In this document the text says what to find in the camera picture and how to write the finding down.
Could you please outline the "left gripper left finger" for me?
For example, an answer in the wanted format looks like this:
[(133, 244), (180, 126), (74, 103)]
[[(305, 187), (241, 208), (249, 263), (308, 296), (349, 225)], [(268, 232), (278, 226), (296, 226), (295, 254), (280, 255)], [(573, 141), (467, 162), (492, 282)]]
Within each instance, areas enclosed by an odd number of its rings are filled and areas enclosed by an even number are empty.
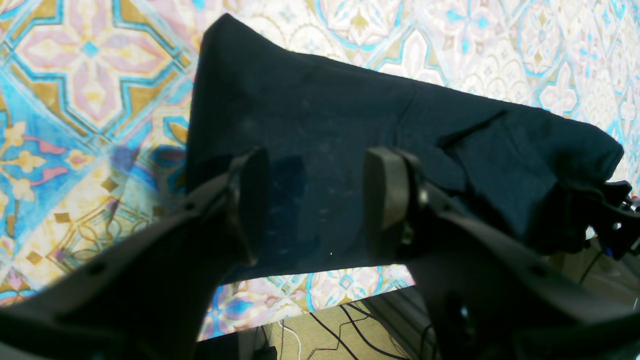
[(217, 287), (258, 262), (270, 182), (267, 150), (234, 157), (174, 214), (2, 307), (1, 350), (19, 360), (191, 359)]

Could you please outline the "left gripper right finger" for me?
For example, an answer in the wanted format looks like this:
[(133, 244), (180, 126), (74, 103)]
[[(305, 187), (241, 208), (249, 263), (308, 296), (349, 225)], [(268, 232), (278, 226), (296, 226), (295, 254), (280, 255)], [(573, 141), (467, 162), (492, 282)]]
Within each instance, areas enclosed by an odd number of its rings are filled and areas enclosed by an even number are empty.
[(444, 360), (635, 360), (639, 312), (584, 289), (430, 183), (413, 155), (369, 148), (370, 257), (403, 264)]

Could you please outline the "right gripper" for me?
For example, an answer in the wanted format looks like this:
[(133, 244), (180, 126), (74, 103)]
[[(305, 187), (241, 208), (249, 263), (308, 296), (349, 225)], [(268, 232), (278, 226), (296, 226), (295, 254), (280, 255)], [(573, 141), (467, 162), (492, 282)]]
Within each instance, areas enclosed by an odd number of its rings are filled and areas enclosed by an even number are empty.
[(627, 181), (571, 187), (578, 218), (593, 228), (602, 249), (615, 260), (639, 255), (639, 198), (631, 197)]

